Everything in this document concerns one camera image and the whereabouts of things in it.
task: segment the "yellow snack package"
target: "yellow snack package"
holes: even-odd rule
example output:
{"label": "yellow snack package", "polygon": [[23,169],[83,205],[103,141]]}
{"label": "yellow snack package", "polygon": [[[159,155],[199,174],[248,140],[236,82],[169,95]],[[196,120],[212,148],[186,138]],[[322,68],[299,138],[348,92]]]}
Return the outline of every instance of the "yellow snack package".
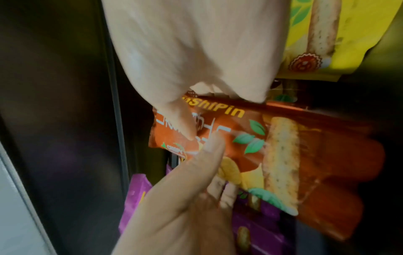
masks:
{"label": "yellow snack package", "polygon": [[277,78],[337,81],[354,72],[402,0],[292,0]]}

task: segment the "red seal emblem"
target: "red seal emblem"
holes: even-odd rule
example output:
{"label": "red seal emblem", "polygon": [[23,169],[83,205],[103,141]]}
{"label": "red seal emblem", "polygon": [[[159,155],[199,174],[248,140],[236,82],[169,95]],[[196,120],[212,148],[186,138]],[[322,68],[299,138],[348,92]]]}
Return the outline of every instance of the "red seal emblem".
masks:
{"label": "red seal emblem", "polygon": [[304,53],[296,57],[288,66],[293,72],[313,72],[322,64],[322,59],[312,53]]}

